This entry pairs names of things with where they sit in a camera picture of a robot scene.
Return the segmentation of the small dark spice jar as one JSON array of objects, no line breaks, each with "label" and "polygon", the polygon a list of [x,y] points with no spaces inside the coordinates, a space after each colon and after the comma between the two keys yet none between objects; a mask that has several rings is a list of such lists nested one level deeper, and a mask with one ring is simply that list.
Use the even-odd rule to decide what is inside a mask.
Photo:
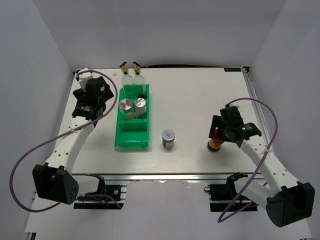
[{"label": "small dark spice jar", "polygon": [[170,149],[175,143],[175,132],[172,129],[165,129],[162,132],[162,145],[166,149]]}]

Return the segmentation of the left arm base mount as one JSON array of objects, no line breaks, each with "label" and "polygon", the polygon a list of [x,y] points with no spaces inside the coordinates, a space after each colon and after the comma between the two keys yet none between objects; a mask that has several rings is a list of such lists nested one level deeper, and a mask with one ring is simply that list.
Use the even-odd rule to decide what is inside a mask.
[{"label": "left arm base mount", "polygon": [[77,210],[120,210],[125,203],[127,185],[106,181],[102,190],[79,196],[74,202]]}]

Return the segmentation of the white powder jar silver lid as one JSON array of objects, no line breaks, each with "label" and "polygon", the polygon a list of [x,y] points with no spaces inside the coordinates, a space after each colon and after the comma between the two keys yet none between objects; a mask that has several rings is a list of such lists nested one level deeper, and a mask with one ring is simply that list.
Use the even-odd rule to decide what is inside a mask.
[{"label": "white powder jar silver lid", "polygon": [[129,98],[120,100],[118,107],[125,120],[134,119],[136,117],[133,102]]}]

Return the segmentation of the blue label salt jar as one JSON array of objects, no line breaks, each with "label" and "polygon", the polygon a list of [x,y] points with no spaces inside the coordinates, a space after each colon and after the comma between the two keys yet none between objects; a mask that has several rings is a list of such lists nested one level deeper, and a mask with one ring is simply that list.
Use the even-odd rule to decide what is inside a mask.
[{"label": "blue label salt jar", "polygon": [[143,119],[147,116],[147,102],[144,98],[136,98],[134,101],[134,108],[137,118]]}]

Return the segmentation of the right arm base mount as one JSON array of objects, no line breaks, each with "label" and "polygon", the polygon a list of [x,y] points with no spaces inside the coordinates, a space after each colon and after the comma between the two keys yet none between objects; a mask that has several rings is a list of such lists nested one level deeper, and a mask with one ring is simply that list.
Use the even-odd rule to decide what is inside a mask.
[{"label": "right arm base mount", "polygon": [[[207,185],[203,188],[203,191],[209,196],[209,206],[211,213],[222,213],[223,210],[232,201],[233,197],[237,193],[231,192],[231,187],[227,185],[227,178],[230,174],[204,174],[203,180],[206,180]],[[237,178],[249,177],[247,174],[236,173]],[[235,203],[230,207],[227,213],[233,213],[246,204],[249,204],[251,200],[247,197],[240,196]],[[249,207],[242,210],[243,212],[256,212],[258,206],[256,203],[252,203]]]}]

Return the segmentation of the clear glass oil bottle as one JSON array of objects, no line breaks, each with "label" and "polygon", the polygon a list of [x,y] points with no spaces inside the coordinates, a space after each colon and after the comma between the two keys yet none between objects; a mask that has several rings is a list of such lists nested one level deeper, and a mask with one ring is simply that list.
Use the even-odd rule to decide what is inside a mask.
[{"label": "clear glass oil bottle", "polygon": [[133,98],[134,97],[134,88],[133,88],[134,79],[129,74],[129,68],[127,66],[127,62],[124,61],[119,67],[122,71],[123,92],[127,98]]}]

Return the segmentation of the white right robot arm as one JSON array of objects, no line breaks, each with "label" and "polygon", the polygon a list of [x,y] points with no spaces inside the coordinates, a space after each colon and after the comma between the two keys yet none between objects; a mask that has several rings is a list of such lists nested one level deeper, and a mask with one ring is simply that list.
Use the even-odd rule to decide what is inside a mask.
[{"label": "white right robot arm", "polygon": [[274,225],[281,228],[312,215],[315,189],[300,182],[267,148],[261,131],[250,122],[244,123],[236,106],[220,110],[212,117],[208,149],[217,152],[222,143],[236,144],[256,165],[268,187],[249,181],[245,173],[237,172],[227,177],[223,190],[212,193],[214,199],[224,195],[233,200],[241,196],[266,210]]}]

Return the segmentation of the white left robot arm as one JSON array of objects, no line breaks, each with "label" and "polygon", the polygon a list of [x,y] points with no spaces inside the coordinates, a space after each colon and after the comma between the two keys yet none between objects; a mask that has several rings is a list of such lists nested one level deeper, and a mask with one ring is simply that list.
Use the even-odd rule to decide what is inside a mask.
[{"label": "white left robot arm", "polygon": [[88,79],[83,88],[73,92],[77,102],[69,124],[71,133],[62,137],[43,165],[37,164],[32,176],[39,198],[70,205],[77,197],[90,194],[99,200],[105,196],[103,179],[97,175],[73,177],[75,161],[106,110],[106,101],[114,97],[105,79]]}]

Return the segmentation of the red lid sauce jar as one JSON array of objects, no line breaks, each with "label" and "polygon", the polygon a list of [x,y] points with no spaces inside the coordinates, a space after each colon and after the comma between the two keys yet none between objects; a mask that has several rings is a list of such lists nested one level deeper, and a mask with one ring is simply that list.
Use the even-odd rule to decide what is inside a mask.
[{"label": "red lid sauce jar", "polygon": [[217,136],[214,136],[208,141],[207,148],[210,152],[218,152],[223,143],[223,140],[219,139]]}]

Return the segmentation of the glass bottle with dark residue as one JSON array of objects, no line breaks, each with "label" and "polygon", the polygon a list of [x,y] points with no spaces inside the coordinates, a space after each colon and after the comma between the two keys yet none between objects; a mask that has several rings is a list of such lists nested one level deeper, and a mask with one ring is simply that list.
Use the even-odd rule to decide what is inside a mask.
[{"label": "glass bottle with dark residue", "polygon": [[133,71],[135,77],[133,79],[133,90],[136,98],[145,98],[146,96],[146,80],[141,75],[141,65],[136,61],[133,62]]}]

